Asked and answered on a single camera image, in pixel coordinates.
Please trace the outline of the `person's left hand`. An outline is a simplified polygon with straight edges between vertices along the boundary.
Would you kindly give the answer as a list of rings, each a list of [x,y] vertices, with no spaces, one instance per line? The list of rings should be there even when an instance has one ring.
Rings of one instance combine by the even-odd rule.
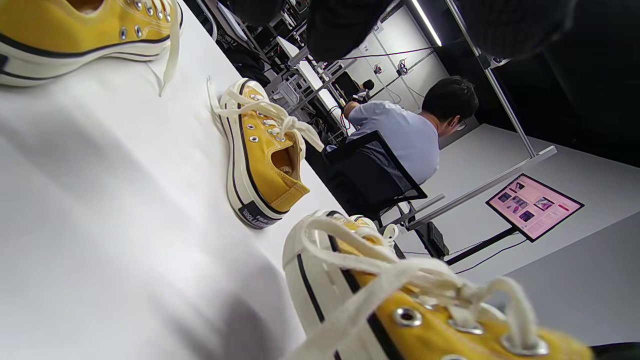
[[[501,59],[535,54],[566,32],[575,0],[457,0],[471,41]],[[358,48],[390,7],[389,0],[311,0],[306,43],[317,60],[333,62]]]

